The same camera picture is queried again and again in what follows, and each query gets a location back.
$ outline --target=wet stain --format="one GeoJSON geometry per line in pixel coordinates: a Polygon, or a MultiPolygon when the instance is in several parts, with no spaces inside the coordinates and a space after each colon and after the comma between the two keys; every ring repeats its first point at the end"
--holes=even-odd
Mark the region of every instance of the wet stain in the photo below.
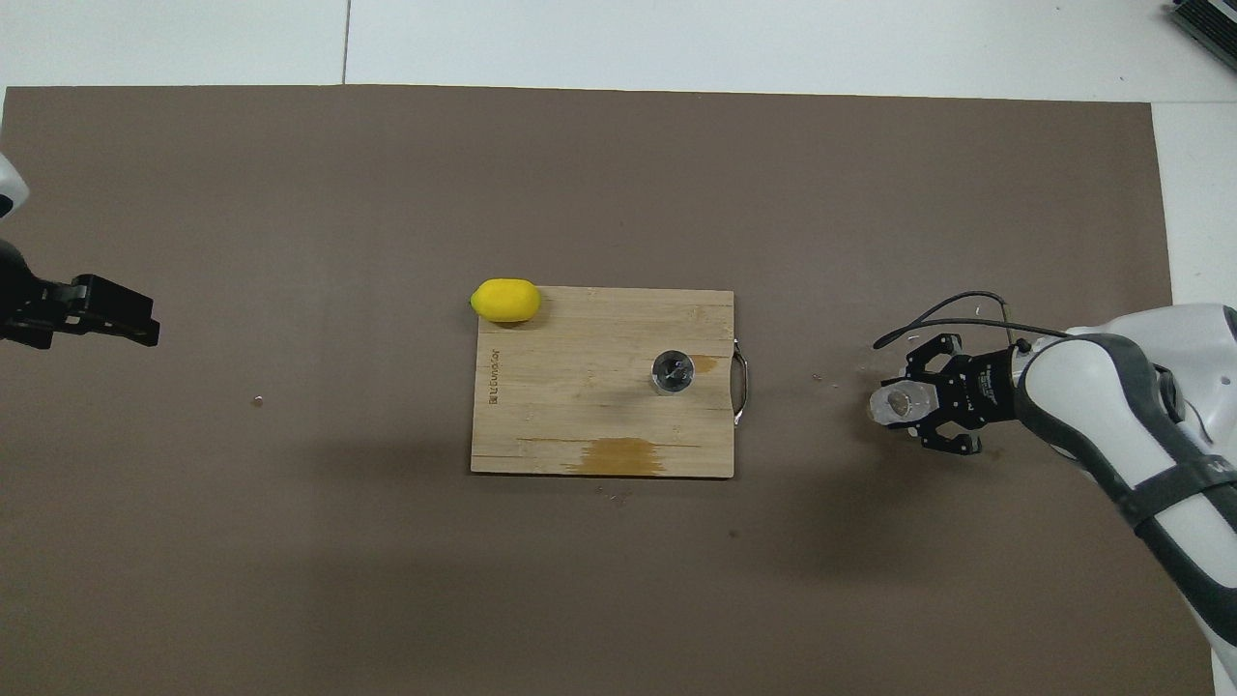
{"type": "Polygon", "coordinates": [[[696,375],[704,375],[713,368],[717,367],[717,359],[713,356],[688,356],[691,359],[691,365],[695,366],[696,375]]]}
{"type": "Polygon", "coordinates": [[[664,472],[657,445],[640,438],[602,438],[589,443],[573,473],[657,476],[664,472]]]}

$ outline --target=yellow lemon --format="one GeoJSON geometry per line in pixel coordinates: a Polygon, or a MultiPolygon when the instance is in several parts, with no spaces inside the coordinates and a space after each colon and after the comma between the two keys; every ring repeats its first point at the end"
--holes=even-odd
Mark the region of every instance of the yellow lemon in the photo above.
{"type": "Polygon", "coordinates": [[[537,286],[516,277],[491,277],[469,299],[482,319],[496,323],[523,321],[541,308],[537,286]]]}

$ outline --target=cutting board handle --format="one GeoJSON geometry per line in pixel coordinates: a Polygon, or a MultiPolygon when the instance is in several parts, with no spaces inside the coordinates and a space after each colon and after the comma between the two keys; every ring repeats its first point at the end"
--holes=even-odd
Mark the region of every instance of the cutting board handle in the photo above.
{"type": "MultiPolygon", "coordinates": [[[[743,409],[747,408],[747,359],[738,350],[738,339],[735,339],[735,363],[738,365],[738,407],[735,407],[735,428],[738,428],[738,422],[743,418],[743,409]]],[[[734,402],[734,394],[731,394],[731,402],[734,402]]]]}

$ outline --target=metal handle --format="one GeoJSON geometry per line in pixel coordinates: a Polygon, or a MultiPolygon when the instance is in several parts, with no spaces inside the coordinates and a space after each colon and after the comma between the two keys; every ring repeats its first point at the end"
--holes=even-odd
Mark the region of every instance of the metal handle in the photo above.
{"type": "Polygon", "coordinates": [[[738,339],[735,339],[735,362],[738,363],[740,384],[743,388],[742,397],[738,399],[738,408],[735,409],[735,428],[738,428],[738,422],[743,418],[743,409],[747,408],[747,359],[738,351],[738,339]]]}

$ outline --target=wood grain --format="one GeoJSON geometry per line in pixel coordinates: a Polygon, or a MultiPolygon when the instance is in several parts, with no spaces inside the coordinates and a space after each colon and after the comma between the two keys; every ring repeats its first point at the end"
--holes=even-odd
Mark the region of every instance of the wood grain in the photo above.
{"type": "Polygon", "coordinates": [[[735,294],[715,289],[541,287],[528,321],[480,319],[474,472],[730,478],[735,294]],[[698,366],[659,396],[653,360],[698,366]]]}

